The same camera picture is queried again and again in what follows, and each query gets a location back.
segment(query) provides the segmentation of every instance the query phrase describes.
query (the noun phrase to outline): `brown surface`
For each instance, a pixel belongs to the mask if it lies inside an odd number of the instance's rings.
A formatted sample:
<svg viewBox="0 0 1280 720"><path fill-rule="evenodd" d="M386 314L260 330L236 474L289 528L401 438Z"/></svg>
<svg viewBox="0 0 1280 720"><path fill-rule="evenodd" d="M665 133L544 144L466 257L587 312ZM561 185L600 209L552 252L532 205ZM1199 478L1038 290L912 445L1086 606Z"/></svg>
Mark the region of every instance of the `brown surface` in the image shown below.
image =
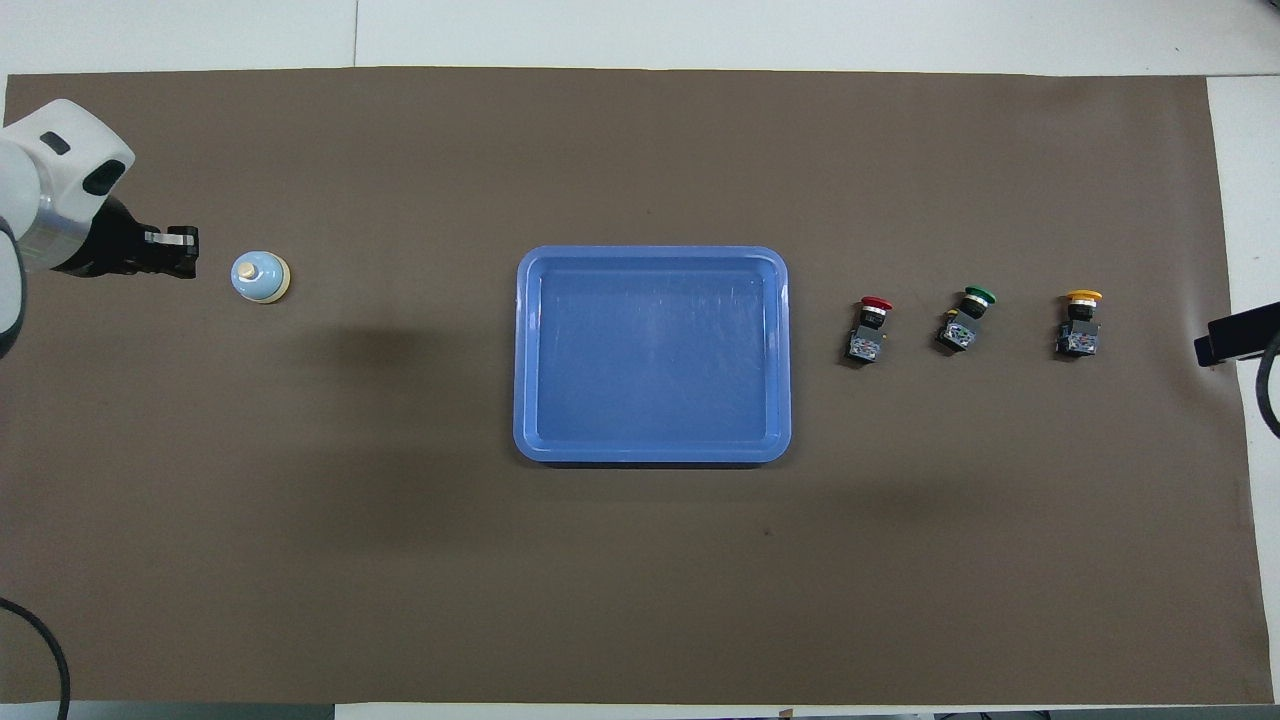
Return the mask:
<svg viewBox="0 0 1280 720"><path fill-rule="evenodd" d="M344 69L15 77L133 146L201 277L32 277L0 587L82 698L1265 702L1197 78ZM765 245L795 441L755 470L511 439L541 243ZM287 300L232 260L269 249ZM975 350L929 340L954 293ZM1050 351L1078 286L1102 355ZM860 295L886 361L837 357ZM51 697L12 620L0 700Z"/></svg>

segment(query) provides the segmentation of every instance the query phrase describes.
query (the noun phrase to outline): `blue tray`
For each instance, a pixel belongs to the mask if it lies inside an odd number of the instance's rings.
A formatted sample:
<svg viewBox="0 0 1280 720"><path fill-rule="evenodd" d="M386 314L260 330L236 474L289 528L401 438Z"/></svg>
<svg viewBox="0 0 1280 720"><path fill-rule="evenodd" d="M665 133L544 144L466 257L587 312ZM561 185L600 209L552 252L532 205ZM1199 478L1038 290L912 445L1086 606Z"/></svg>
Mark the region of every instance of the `blue tray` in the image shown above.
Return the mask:
<svg viewBox="0 0 1280 720"><path fill-rule="evenodd" d="M547 246L516 277L516 445L541 462L768 462L791 442L767 247Z"/></svg>

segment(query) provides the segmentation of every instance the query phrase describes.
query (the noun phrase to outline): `tray rim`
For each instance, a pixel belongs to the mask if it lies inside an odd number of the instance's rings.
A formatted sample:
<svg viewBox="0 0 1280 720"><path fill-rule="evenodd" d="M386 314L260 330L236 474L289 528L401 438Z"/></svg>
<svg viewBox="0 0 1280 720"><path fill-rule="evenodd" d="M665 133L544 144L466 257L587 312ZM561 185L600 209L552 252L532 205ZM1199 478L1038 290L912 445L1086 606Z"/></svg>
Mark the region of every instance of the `tray rim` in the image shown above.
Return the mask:
<svg viewBox="0 0 1280 720"><path fill-rule="evenodd" d="M535 277L536 264L557 258L746 258L764 260L772 266L777 283L777 297L765 297L765 304L777 302L777 398L778 432L767 434L759 443L724 442L689 448L556 448L535 443L529 436L527 388L536 382L532 373L536 363L527 363L529 328L525 314ZM791 322L790 278L786 261L777 251L758 245L543 245L525 254L516 270L516 359L515 398L512 407L512 437L521 455L538 462L567 462L586 465L626 464L707 464L707 465L762 465L777 460L791 445Z"/></svg>

